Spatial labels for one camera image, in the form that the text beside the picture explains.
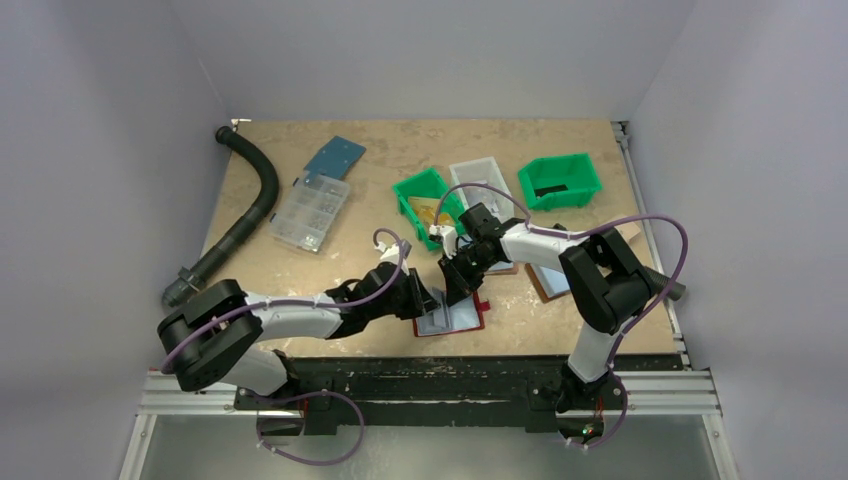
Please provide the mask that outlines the red leather card holder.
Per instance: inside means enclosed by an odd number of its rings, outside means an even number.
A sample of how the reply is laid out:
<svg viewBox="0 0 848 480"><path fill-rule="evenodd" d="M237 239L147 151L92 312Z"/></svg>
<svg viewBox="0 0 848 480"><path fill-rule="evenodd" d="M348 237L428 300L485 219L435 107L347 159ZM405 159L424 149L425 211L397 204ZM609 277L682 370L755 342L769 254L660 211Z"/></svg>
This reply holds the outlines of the red leather card holder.
<svg viewBox="0 0 848 480"><path fill-rule="evenodd" d="M482 330L485 328L484 314L490 303L474 292L453 306L446 304L446 293L438 288L430 290L437 301L437 308L413 320L415 337L435 337Z"/></svg>

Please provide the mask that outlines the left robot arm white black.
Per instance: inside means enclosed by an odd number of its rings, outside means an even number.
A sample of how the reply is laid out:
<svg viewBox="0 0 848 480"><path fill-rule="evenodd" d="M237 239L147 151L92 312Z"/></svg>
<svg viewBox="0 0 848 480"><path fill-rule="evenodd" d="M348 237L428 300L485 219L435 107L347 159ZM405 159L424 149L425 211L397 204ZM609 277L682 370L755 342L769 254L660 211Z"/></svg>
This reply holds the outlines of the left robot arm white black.
<svg viewBox="0 0 848 480"><path fill-rule="evenodd" d="M361 279L313 296L268 297L226 279L199 293L160 322L166 357L161 372L186 392L224 382L256 392L272 408L297 399L298 382L283 353L259 349L274 339L334 340L356 335L387 316L411 320L439 302L417 271L383 261Z"/></svg>

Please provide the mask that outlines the white plastic bin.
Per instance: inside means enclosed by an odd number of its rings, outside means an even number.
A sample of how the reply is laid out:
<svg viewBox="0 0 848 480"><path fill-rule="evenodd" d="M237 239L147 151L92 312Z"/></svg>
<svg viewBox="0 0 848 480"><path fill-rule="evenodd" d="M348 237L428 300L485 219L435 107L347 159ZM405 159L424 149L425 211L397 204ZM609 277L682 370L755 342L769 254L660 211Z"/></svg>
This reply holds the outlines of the white plastic bin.
<svg viewBox="0 0 848 480"><path fill-rule="evenodd" d="M452 184L478 184L456 191L463 206L468 209L478 203L501 221L515 215L515 204L503 173L493 156L449 165Z"/></svg>

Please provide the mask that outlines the green bin with yellow items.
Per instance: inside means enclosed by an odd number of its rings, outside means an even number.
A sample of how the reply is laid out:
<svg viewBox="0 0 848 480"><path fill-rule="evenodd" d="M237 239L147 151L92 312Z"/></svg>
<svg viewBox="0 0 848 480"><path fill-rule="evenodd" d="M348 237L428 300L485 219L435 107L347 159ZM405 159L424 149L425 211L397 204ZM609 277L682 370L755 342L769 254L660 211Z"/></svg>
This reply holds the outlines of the green bin with yellow items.
<svg viewBox="0 0 848 480"><path fill-rule="evenodd" d="M429 228L435 219L436 208L448 190L442 176L434 168L428 168L392 186L397 198L399 213L412 225L415 237L428 251L440 248L429 237ZM459 235L465 234L465 228L459 222L459 216L465 211L458 193L451 193L443 202L438 221L440 225L454 226Z"/></svg>

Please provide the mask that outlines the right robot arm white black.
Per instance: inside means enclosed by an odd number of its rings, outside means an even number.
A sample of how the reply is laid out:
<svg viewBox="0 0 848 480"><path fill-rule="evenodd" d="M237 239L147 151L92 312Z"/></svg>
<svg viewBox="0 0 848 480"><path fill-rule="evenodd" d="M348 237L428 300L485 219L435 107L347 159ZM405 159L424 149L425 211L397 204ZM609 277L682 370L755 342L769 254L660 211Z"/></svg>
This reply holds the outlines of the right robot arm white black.
<svg viewBox="0 0 848 480"><path fill-rule="evenodd" d="M459 217L469 242L458 229L433 225L432 240L443 247L439 267L445 301L454 305L476 292L485 273L500 262L535 265L565 275L584 325L561 381L564 399L584 407L601 391L623 329L664 288L681 289L643 265L616 228L589 233L541 228L524 219L500 221L482 204Z"/></svg>

